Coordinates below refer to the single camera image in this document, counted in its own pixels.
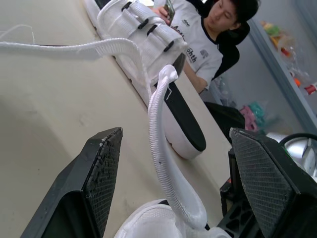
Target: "white table surface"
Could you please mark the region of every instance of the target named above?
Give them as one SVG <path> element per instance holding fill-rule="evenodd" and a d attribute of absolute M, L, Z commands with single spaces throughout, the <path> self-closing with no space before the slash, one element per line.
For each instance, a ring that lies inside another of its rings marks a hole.
<path fill-rule="evenodd" d="M 0 31 L 32 26 L 37 44 L 97 39 L 81 0 L 7 0 L 0 19 Z M 2 40 L 31 43 L 31 31 L 20 29 Z M 113 237 L 140 205 L 164 198 L 150 155 L 146 106 L 113 58 L 67 61 L 0 52 L 0 72 L 1 237 L 19 237 L 85 141 L 116 126 L 124 136 L 105 237 Z M 176 84 L 204 132 L 207 149 L 194 161 L 173 156 L 213 226 L 222 218 L 219 188 L 229 177 L 230 144 L 184 74 Z"/>

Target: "white t-shirt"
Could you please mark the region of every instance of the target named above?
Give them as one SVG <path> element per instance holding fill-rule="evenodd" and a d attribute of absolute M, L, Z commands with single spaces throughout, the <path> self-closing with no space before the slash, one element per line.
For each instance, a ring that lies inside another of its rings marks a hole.
<path fill-rule="evenodd" d="M 173 0 L 175 15 L 171 26 L 175 27 L 188 43 L 187 61 L 196 75 L 207 82 L 207 89 L 218 71 L 222 54 L 218 45 L 208 35 L 203 18 L 186 0 Z"/>

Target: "young man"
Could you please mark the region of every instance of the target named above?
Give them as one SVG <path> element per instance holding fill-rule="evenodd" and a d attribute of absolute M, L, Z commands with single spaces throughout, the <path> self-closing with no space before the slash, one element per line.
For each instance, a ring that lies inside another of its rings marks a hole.
<path fill-rule="evenodd" d="M 258 0 L 217 0 L 208 17 L 202 18 L 195 7 L 186 0 L 174 0 L 175 16 L 171 27 L 188 43 L 184 72 L 198 93 L 208 89 L 218 71 L 222 54 L 216 43 L 217 36 L 241 26 L 251 19 L 259 8 Z M 163 7 L 152 8 L 169 24 L 168 13 Z"/>

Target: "black cable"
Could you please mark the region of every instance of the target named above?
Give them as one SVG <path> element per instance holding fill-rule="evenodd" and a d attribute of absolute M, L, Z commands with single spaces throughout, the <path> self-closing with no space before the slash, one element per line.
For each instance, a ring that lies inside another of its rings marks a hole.
<path fill-rule="evenodd" d="M 292 135 L 288 135 L 286 136 L 284 139 L 282 139 L 279 144 L 281 146 L 285 146 L 285 144 L 290 141 L 293 140 L 295 138 L 300 138 L 300 137 L 304 137 L 304 138 L 310 138 L 313 139 L 315 141 L 317 141 L 317 135 L 314 134 L 310 134 L 310 133 L 296 133 L 296 134 L 292 134 Z"/>

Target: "smartphone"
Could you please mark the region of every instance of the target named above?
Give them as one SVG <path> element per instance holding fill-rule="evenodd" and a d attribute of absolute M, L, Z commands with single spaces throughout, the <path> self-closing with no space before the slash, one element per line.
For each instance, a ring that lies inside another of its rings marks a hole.
<path fill-rule="evenodd" d="M 166 0 L 166 3 L 164 5 L 164 9 L 168 12 L 168 20 L 169 20 L 169 25 L 172 23 L 172 20 L 175 15 L 175 10 L 173 8 L 173 4 L 171 0 Z"/>

